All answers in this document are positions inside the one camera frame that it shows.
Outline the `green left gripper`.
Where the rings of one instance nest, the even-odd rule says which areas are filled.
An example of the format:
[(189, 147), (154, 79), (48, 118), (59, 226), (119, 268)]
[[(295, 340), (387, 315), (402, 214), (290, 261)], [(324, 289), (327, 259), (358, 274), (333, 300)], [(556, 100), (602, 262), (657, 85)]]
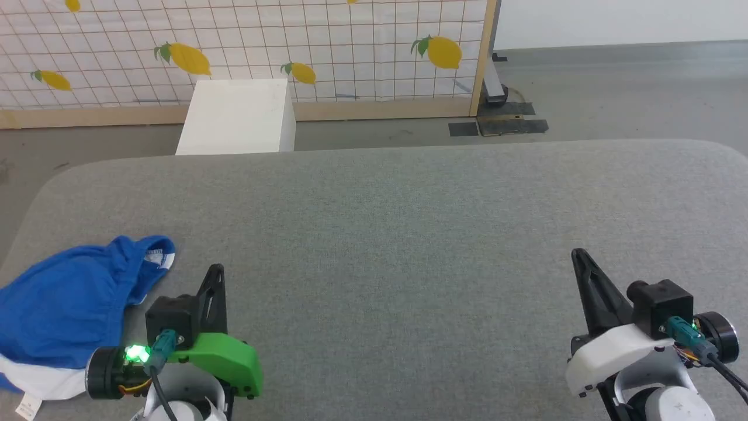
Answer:
[(227, 335), (224, 275), (222, 264), (208, 268), (197, 293), (200, 334), (192, 347), (176, 350), (168, 362), (192, 364), (227, 383), (237, 395), (257, 398), (264, 391), (264, 371), (253, 347)]

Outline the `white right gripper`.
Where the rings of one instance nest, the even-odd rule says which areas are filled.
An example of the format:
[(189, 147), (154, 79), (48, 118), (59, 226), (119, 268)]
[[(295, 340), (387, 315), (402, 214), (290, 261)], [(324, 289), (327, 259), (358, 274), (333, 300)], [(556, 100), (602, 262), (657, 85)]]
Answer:
[(588, 335), (598, 337), (568, 362), (565, 379), (571, 394), (582, 394), (609, 378), (614, 379), (617, 399), (641, 387), (680, 387), (682, 363), (673, 339), (653, 340), (633, 325), (630, 302), (587, 250), (572, 250), (571, 259)]

